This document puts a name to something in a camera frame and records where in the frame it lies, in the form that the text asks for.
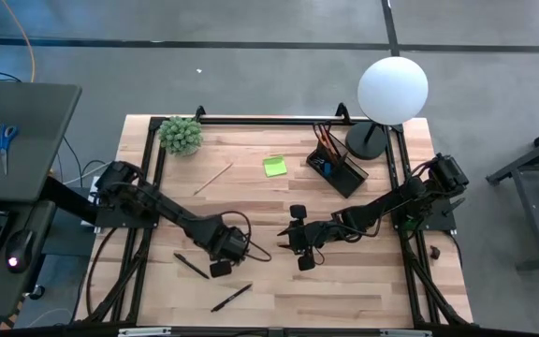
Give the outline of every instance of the lamp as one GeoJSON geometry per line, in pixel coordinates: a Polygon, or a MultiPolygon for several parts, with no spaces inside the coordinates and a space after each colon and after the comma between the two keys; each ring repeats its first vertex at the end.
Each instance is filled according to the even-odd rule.
{"type": "Polygon", "coordinates": [[[378,157],[386,148],[379,125],[399,125],[415,117],[428,98],[428,78],[404,57],[387,57],[371,65],[359,81],[357,99],[370,120],[351,127],[346,147],[359,159],[378,157]]]}

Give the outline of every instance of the gray floor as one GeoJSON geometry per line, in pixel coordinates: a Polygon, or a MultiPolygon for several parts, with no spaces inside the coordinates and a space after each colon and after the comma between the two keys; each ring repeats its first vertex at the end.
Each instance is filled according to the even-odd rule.
{"type": "MultiPolygon", "coordinates": [[[[9,1],[33,37],[210,41],[387,41],[377,0],[9,1]]],[[[400,42],[539,45],[539,1],[392,0],[400,42]]],[[[0,5],[0,36],[18,32],[0,5]]],[[[338,102],[359,114],[357,82],[387,51],[167,50],[39,47],[37,81],[83,89],[67,131],[80,161],[115,155],[127,113],[331,115],[338,102]]],[[[405,53],[428,74],[427,117],[437,151],[454,155],[470,178],[456,210],[475,322],[539,332],[539,271],[515,263],[537,256],[510,182],[484,177],[530,148],[539,135],[539,54],[405,53]]],[[[30,75],[26,48],[0,46],[0,71],[30,75]]],[[[73,158],[61,151],[67,178],[73,158]]],[[[42,275],[46,296],[27,304],[19,326],[50,309],[73,310],[81,273],[67,260],[42,275]],[[51,277],[60,270],[68,277],[51,277]]],[[[36,325],[64,321],[51,313],[36,325]]]]}

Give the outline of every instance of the potted plant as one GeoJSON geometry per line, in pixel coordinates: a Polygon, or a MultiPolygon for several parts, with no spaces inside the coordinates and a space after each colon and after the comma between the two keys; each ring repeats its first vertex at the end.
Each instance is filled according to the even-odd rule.
{"type": "Polygon", "coordinates": [[[192,118],[170,117],[159,126],[161,146],[170,154],[194,154],[203,142],[201,123],[192,118]]]}

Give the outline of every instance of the black lamp base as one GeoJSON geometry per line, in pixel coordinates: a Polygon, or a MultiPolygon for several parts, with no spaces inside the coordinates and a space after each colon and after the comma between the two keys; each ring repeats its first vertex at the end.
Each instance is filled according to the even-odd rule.
{"type": "Polygon", "coordinates": [[[386,149],[386,135],[375,122],[357,123],[346,134],[346,148],[359,159],[374,159],[386,149]]]}

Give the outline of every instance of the wooden table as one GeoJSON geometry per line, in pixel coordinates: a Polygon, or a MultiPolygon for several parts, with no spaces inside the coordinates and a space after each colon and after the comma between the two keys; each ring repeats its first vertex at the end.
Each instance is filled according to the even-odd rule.
{"type": "MultiPolygon", "coordinates": [[[[129,115],[120,139],[118,160],[140,165],[151,116],[129,115]]],[[[345,126],[332,133],[344,140],[345,126]]],[[[428,123],[415,118],[404,125],[412,167],[432,159],[428,123]]],[[[198,215],[227,210],[246,213],[253,225],[253,241],[273,255],[270,263],[245,260],[232,274],[205,280],[173,256],[178,252],[206,271],[205,252],[195,247],[182,230],[162,221],[153,234],[149,264],[143,286],[139,325],[299,327],[299,328],[409,328],[412,327],[401,246],[385,216],[377,238],[357,243],[332,242],[322,252],[323,266],[299,271],[297,256],[277,246],[285,237],[276,234],[291,220],[289,207],[307,206],[306,221],[329,219],[331,212],[366,204],[390,190],[383,154],[372,161],[355,159],[369,178],[345,199],[305,164],[316,145],[310,126],[298,125],[204,125],[202,148],[189,157],[167,156],[161,190],[198,215]],[[281,154],[288,173],[267,178],[262,166],[266,157],[281,154]],[[234,165],[196,196],[194,192],[210,177],[234,165]],[[223,310],[210,309],[237,289],[253,283],[252,290],[230,302],[223,310]]],[[[397,163],[397,142],[393,140],[397,163]]],[[[153,176],[157,151],[153,151],[153,176]]],[[[227,216],[229,226],[245,229],[237,216],[227,216]]],[[[127,230],[119,229],[109,240],[96,265],[93,278],[94,304],[101,302],[115,282],[127,230]]],[[[442,254],[430,260],[435,284],[468,321],[472,320],[457,250],[442,233],[426,232],[426,245],[442,254]]],[[[94,253],[103,235],[96,240],[94,253]]],[[[417,281],[422,314],[429,319],[425,292],[417,281]]],[[[84,291],[77,318],[86,316],[84,291]]],[[[126,293],[124,310],[129,307],[126,293]]]]}

